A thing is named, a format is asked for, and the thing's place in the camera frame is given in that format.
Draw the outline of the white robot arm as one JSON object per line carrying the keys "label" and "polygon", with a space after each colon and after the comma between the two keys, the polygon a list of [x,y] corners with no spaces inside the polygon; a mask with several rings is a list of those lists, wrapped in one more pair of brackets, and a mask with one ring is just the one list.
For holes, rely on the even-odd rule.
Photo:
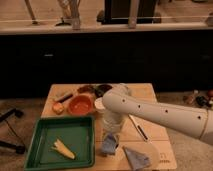
{"label": "white robot arm", "polygon": [[213,146],[212,110],[137,99],[125,84],[107,91],[102,103],[112,113],[111,118],[131,114]]}

